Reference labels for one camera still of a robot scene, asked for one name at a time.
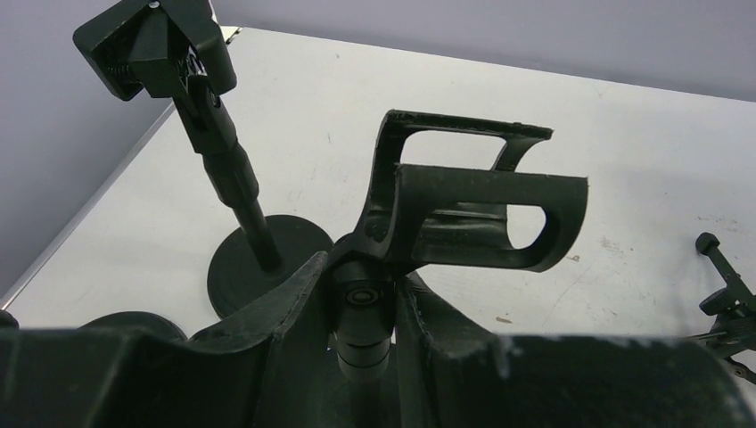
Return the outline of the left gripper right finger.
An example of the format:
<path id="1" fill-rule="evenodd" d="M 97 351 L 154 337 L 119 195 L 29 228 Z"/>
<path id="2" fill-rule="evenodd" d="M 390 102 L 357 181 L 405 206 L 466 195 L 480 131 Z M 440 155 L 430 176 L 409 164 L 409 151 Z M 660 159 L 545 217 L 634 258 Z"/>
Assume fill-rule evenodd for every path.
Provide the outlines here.
<path id="1" fill-rule="evenodd" d="M 405 427 L 752 427 L 725 367 L 686 340 L 492 333 L 398 280 Z"/>

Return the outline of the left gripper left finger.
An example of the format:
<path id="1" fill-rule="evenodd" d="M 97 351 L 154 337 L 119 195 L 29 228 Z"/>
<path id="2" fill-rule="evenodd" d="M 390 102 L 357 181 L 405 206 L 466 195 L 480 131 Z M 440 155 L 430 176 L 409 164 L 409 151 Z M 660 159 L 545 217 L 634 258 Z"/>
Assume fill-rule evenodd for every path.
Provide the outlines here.
<path id="1" fill-rule="evenodd" d="M 327 327 L 318 252 L 179 342 L 141 329 L 3 329 L 4 427 L 312 427 Z"/>

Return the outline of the pink microphone black stand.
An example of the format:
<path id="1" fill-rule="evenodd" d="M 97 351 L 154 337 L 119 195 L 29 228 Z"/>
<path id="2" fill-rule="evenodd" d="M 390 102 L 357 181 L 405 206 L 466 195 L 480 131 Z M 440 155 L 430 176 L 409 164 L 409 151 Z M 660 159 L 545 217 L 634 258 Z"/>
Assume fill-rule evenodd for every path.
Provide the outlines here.
<path id="1" fill-rule="evenodd" d="M 492 166 L 465 169 L 402 161 L 422 132 L 490 136 Z M 341 372 L 372 383 L 389 363 L 398 282 L 427 265 L 543 272 L 575 243 L 588 180 L 521 173 L 518 163 L 552 130 L 522 123 L 388 111 L 376 137 L 364 208 L 328 255 L 325 284 Z"/>

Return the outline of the black tripod shock-mount stand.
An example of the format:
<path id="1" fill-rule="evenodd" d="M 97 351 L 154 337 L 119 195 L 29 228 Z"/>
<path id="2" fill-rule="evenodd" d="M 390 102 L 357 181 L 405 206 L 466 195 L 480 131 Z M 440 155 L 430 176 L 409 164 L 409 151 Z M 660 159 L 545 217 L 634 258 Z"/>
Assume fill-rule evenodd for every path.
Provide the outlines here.
<path id="1" fill-rule="evenodd" d="M 728 371 L 748 383 L 755 383 L 755 371 L 738 362 L 734 356 L 755 351 L 755 293 L 721 252 L 719 238 L 709 232 L 701 233 L 694 247 L 715 267 L 725 286 L 699 303 L 705 315 L 714 317 L 707 333 L 692 338 L 722 360 Z"/>

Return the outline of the teal microphone black stand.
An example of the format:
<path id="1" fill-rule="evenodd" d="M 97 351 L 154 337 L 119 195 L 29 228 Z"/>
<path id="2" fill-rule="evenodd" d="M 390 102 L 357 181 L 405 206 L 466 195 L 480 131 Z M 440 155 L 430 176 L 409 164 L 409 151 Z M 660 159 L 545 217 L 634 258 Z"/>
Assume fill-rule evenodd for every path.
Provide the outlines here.
<path id="1" fill-rule="evenodd" d="M 228 317 L 287 280 L 332 238 L 315 223 L 263 213 L 259 182 L 222 95 L 237 77 L 206 1 L 120 1 L 72 36 L 108 90 L 122 101 L 146 92 L 175 105 L 193 150 L 239 226 L 216 249 L 210 304 Z"/>

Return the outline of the beige microphone black stand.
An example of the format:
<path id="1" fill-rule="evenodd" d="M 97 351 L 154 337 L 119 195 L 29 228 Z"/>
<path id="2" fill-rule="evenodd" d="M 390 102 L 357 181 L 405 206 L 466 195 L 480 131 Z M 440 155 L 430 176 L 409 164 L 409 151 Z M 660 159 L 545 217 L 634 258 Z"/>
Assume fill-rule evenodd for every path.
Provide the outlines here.
<path id="1" fill-rule="evenodd" d="M 89 344 L 122 339 L 184 342 L 186 334 L 165 317 L 144 311 L 121 311 L 98 317 L 78 327 L 29 327 L 9 312 L 1 312 L 1 345 L 21 343 Z"/>

